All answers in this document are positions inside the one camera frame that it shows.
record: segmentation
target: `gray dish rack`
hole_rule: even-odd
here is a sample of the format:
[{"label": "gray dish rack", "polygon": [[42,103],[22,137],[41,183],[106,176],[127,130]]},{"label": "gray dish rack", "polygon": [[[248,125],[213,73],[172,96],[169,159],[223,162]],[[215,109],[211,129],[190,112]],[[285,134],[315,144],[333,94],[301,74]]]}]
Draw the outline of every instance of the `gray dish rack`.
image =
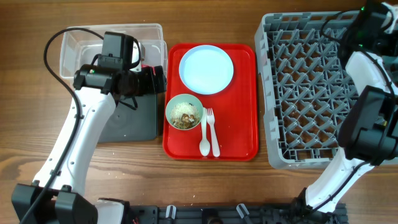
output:
[{"label": "gray dish rack", "polygon": [[[320,35],[336,13],[266,14],[254,36],[268,159],[275,169],[325,168],[337,152],[341,123],[358,99],[337,57],[338,44]],[[338,16],[325,33],[340,38],[357,15]]]}]

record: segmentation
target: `wooden surface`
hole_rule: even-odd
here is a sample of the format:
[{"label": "wooden surface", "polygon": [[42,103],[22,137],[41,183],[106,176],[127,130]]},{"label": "wooden surface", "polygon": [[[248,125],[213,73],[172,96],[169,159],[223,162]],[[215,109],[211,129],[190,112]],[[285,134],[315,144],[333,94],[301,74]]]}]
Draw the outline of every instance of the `wooden surface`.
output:
[{"label": "wooden surface", "polygon": [[[68,113],[70,95],[45,69],[45,43],[78,25],[159,23],[170,49],[181,42],[228,42],[254,48],[254,33],[270,12],[340,11],[364,1],[4,1],[0,4],[0,223],[17,223],[11,194],[29,184],[51,151]],[[50,48],[59,66],[61,38]],[[267,161],[258,78],[260,150],[251,162],[169,159],[162,138],[99,144],[90,163],[86,198],[136,205],[199,206],[290,202],[321,170],[275,170]],[[374,169],[343,197],[350,223],[397,223],[398,166]]]}]

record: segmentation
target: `plate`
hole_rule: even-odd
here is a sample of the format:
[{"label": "plate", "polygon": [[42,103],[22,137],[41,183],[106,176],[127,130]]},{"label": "plate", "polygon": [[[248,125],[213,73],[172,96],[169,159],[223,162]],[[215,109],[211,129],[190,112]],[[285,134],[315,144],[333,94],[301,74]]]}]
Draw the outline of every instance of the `plate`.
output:
[{"label": "plate", "polygon": [[224,50],[212,45],[200,45],[182,57],[179,72],[181,81],[188,89],[210,95],[228,86],[234,67]]}]

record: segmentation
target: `fork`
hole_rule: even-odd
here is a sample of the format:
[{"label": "fork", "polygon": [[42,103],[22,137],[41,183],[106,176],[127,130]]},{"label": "fork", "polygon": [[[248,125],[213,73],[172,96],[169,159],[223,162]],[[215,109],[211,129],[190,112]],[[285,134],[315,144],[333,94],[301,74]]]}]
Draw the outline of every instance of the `fork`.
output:
[{"label": "fork", "polygon": [[219,157],[220,156],[220,148],[218,147],[216,130],[214,129],[214,123],[215,123],[216,119],[214,118],[214,113],[213,113],[212,108],[206,110],[206,116],[207,116],[207,123],[210,126],[211,147],[213,148],[213,155],[215,157]]}]

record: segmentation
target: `red object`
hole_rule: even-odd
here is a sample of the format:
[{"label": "red object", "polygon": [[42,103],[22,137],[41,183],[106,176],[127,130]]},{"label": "red object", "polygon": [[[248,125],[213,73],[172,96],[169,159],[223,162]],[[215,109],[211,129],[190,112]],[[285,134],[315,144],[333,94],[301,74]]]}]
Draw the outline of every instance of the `red object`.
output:
[{"label": "red object", "polygon": [[[212,151],[200,154],[200,124],[188,131],[177,130],[164,118],[163,149],[173,159],[248,161],[259,149],[257,127],[256,58],[252,49],[243,44],[212,44],[231,57],[234,75],[231,83],[219,93],[201,95],[189,90],[181,81],[180,61],[188,50],[203,44],[177,44],[169,52],[165,105],[176,95],[188,93],[197,97],[205,108],[212,108],[220,146],[219,157]],[[211,144],[210,127],[206,125]]]}]

